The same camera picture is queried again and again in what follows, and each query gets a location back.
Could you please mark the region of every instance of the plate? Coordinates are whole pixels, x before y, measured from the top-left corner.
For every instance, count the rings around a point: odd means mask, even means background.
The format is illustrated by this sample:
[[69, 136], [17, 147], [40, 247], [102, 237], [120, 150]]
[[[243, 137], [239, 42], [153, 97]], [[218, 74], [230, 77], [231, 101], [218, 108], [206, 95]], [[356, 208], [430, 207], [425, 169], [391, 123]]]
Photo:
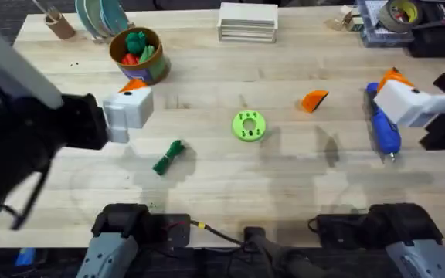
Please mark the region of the plate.
[[100, 20], [102, 20], [102, 24], [104, 25], [104, 28], [106, 28], [106, 30], [111, 34], [111, 35], [116, 35], [113, 30], [111, 30], [111, 28], [109, 27], [109, 25], [107, 24], [106, 19], [104, 18], [104, 13], [102, 12], [102, 10], [100, 11]]
[[128, 29], [128, 18], [118, 0], [100, 0], [100, 8], [111, 31], [118, 34]]
[[108, 37], [109, 32], [104, 28], [100, 19], [100, 0], [85, 0], [85, 13], [90, 24], [103, 37]]
[[96, 31], [96, 29], [90, 24], [89, 19], [87, 18], [87, 13], [85, 12], [85, 0], [75, 0], [75, 9], [80, 21], [85, 26], [85, 29], [92, 34], [92, 36], [99, 37], [100, 34]]

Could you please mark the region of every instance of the pen holder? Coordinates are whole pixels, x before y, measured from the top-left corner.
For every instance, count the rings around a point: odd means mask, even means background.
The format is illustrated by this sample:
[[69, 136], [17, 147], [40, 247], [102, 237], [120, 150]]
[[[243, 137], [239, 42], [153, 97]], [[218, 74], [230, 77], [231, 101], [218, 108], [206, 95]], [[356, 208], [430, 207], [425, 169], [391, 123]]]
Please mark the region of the pen holder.
[[[127, 54], [125, 40], [131, 32], [143, 32], [147, 37], [147, 45], [155, 48], [152, 57], [137, 65], [121, 63], [121, 59]], [[116, 35], [109, 46], [109, 54], [125, 76], [143, 80], [149, 86], [163, 80], [169, 72], [168, 59], [164, 56], [161, 40], [154, 31], [144, 27], [134, 27]]]
[[44, 22], [60, 39], [69, 39], [75, 35], [75, 29], [68, 23], [61, 12], [53, 12], [52, 20], [46, 15]]

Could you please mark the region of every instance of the gray tape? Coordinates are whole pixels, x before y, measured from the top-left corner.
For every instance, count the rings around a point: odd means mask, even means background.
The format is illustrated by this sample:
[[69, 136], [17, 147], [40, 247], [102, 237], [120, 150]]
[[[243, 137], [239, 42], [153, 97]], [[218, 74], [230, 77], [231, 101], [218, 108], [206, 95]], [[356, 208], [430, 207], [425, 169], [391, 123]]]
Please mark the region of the gray tape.
[[391, 12], [393, 3], [394, 1], [388, 1], [380, 9], [379, 14], [377, 15], [379, 22], [382, 24], [382, 26], [384, 26], [384, 28], [388, 29], [391, 32], [404, 33], [408, 32], [409, 30], [411, 30], [413, 26], [418, 25], [422, 21], [422, 16], [421, 16], [422, 10], [415, 2], [412, 3], [416, 6], [416, 9], [418, 10], [417, 12], [418, 17], [413, 22], [402, 22], [397, 18], [395, 18]]

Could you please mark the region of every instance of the white wooden box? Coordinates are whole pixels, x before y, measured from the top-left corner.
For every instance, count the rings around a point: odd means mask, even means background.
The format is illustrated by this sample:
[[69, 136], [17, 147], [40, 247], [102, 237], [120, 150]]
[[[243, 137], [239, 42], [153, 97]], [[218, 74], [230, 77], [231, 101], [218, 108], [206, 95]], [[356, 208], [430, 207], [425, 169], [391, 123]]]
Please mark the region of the white wooden box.
[[219, 41], [276, 42], [277, 5], [221, 3]]

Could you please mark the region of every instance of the green string bundle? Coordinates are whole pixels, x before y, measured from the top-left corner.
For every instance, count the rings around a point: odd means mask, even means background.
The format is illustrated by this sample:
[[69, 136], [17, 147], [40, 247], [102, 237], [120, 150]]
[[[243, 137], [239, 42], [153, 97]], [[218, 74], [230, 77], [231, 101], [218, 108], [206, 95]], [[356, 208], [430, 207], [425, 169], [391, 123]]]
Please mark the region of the green string bundle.
[[147, 45], [147, 37], [143, 32], [131, 32], [127, 35], [126, 43], [129, 53], [140, 56]]
[[168, 152], [161, 158], [158, 163], [152, 167], [152, 170], [154, 170], [158, 175], [163, 175], [169, 168], [169, 165], [171, 165], [171, 162], [173, 159], [181, 154], [186, 149], [185, 146], [182, 145], [181, 140], [176, 140], [171, 143], [171, 146], [169, 146]]

